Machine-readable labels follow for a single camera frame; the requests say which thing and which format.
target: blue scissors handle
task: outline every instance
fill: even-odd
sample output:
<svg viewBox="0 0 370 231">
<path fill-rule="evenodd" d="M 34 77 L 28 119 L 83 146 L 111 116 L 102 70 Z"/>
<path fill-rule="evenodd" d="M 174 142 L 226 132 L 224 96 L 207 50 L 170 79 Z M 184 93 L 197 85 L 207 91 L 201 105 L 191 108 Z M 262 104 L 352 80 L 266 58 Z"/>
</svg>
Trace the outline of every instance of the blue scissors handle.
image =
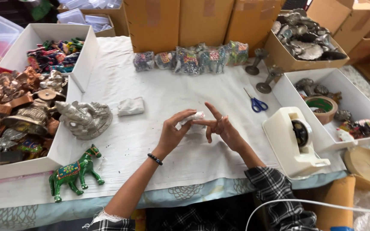
<svg viewBox="0 0 370 231">
<path fill-rule="evenodd" d="M 259 99 L 257 98 L 253 98 L 251 99 L 251 102 L 252 102 L 252 110 L 254 110 L 254 112 L 261 112 L 261 111 L 266 111 L 268 109 L 268 105 L 262 101 L 260 101 Z"/>
</svg>

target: scissors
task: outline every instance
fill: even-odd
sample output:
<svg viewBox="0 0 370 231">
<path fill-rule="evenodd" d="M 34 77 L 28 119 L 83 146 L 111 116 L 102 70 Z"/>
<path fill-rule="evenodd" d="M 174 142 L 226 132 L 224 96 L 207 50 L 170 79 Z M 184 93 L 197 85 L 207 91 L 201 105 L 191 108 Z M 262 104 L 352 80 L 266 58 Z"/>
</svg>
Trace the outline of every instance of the scissors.
<svg viewBox="0 0 370 231">
<path fill-rule="evenodd" d="M 266 111 L 268 109 L 268 105 L 266 103 L 258 100 L 257 98 L 252 98 L 252 96 L 246 91 L 246 89 L 245 88 L 243 89 L 245 90 L 246 94 L 248 94 L 249 97 L 251 98 L 252 110 L 254 110 L 254 112 L 258 113 L 261 111 Z"/>
</svg>

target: folded cloth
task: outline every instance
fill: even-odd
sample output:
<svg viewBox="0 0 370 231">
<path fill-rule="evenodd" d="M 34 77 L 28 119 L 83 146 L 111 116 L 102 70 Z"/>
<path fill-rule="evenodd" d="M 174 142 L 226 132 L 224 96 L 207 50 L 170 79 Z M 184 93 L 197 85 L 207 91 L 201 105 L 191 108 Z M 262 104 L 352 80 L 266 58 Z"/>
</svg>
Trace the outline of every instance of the folded cloth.
<svg viewBox="0 0 370 231">
<path fill-rule="evenodd" d="M 138 97 L 135 99 L 126 99 L 119 102 L 118 116 L 129 116 L 141 114 L 144 111 L 143 99 Z"/>
</svg>

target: hand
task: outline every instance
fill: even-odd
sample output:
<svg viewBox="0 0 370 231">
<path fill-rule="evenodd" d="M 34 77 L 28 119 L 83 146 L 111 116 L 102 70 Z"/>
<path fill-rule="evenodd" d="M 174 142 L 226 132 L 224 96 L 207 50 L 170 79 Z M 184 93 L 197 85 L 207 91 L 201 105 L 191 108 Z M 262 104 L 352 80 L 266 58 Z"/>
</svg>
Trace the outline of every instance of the hand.
<svg viewBox="0 0 370 231">
<path fill-rule="evenodd" d="M 194 109 L 186 109 L 167 119 L 164 122 L 159 143 L 152 154 L 162 160 L 169 153 L 171 153 L 172 150 L 178 146 L 179 142 L 188 132 L 189 128 L 191 128 L 191 121 L 188 121 L 186 124 L 182 125 L 181 129 L 179 130 L 175 128 L 176 124 L 188 116 L 194 115 L 195 113 L 197 113 L 197 111 Z"/>
<path fill-rule="evenodd" d="M 232 126 L 231 122 L 229 122 L 228 116 L 222 117 L 222 114 L 208 102 L 205 102 L 205 105 L 211 111 L 216 120 L 193 120 L 191 124 L 207 126 L 206 138 L 208 139 L 208 143 L 212 142 L 211 134 L 216 133 L 221 136 L 223 141 L 233 151 L 241 152 L 244 148 L 249 146 L 234 126 Z"/>
</svg>

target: green horse figurine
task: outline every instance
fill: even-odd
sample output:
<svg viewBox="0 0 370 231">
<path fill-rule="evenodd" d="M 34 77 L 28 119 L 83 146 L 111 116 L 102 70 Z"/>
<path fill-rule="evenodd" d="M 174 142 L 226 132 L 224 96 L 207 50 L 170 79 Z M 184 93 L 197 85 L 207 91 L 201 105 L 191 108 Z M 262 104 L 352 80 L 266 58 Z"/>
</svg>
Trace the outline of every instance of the green horse figurine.
<svg viewBox="0 0 370 231">
<path fill-rule="evenodd" d="M 94 144 L 85 151 L 85 153 L 81 156 L 81 158 L 71 163 L 67 166 L 60 167 L 49 177 L 49 185 L 51 187 L 51 195 L 55 196 L 55 202 L 59 203 L 62 201 L 62 198 L 59 196 L 59 191 L 61 190 L 61 185 L 64 183 L 68 183 L 71 189 L 79 196 L 84 192 L 79 190 L 75 186 L 75 181 L 79 177 L 79 181 L 81 182 L 82 189 L 87 189 L 88 186 L 85 184 L 85 173 L 90 173 L 95 179 L 98 181 L 99 185 L 103 185 L 105 183 L 104 180 L 93 170 L 94 164 L 92 163 L 91 156 L 95 155 L 96 158 L 100 158 L 101 154 L 97 147 Z"/>
</svg>

